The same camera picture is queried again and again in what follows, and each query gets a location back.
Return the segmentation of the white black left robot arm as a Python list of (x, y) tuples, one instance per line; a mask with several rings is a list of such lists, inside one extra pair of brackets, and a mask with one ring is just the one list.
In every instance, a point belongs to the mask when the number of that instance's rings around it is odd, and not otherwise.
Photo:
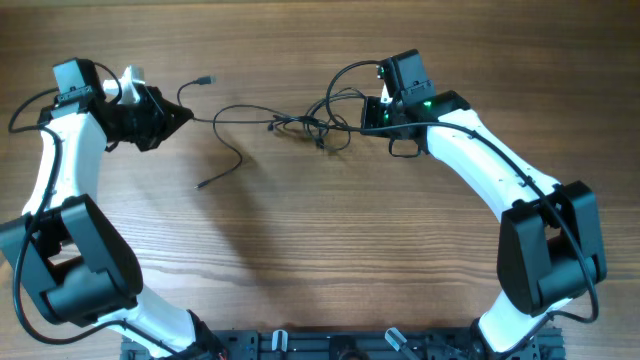
[(155, 149), (191, 112), (147, 85), (140, 67), (107, 80), (101, 70), (80, 58), (53, 68), (53, 101), (33, 125), (43, 140), (36, 184), (22, 214), (1, 227), (14, 310), (27, 332), (30, 299), (49, 323), (75, 325), (79, 339), (109, 329), (154, 358), (186, 359), (198, 349), (194, 315), (145, 285), (136, 255), (96, 198), (104, 153), (122, 142)]

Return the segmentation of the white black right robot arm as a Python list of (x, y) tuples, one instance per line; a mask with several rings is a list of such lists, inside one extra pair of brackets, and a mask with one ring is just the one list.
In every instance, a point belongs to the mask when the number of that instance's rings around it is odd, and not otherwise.
[(468, 356), (520, 355), (564, 306), (586, 294), (599, 316), (596, 284), (607, 265), (595, 194), (581, 181), (562, 184), (532, 167), (493, 135), (454, 91), (438, 93), (415, 49), (380, 60), (380, 96), (366, 100), (361, 132), (390, 142), (412, 140), (455, 171), (500, 223), (501, 292), (473, 324)]

